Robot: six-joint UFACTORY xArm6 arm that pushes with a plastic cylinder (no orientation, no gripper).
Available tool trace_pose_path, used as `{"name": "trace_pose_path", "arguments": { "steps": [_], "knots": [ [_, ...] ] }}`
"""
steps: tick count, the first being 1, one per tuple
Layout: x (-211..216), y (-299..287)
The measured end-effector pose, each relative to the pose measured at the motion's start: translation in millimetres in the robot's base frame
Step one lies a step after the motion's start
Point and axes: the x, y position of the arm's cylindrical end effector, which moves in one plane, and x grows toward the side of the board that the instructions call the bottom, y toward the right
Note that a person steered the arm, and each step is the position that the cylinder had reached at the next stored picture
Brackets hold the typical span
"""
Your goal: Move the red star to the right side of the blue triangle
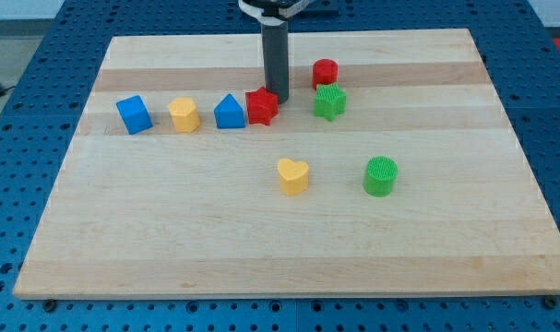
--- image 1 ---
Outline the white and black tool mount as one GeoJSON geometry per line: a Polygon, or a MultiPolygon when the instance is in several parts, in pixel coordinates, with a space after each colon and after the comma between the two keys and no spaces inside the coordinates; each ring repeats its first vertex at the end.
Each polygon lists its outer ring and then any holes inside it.
{"type": "Polygon", "coordinates": [[[239,8],[266,26],[279,26],[310,5],[309,0],[239,0],[239,8]]]}

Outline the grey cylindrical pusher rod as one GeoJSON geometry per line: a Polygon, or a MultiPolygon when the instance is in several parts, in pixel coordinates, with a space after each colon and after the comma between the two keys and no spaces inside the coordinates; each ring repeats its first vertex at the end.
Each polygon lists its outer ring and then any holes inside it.
{"type": "Polygon", "coordinates": [[[261,26],[262,52],[266,89],[283,104],[290,95],[288,58],[288,23],[261,26]]]}

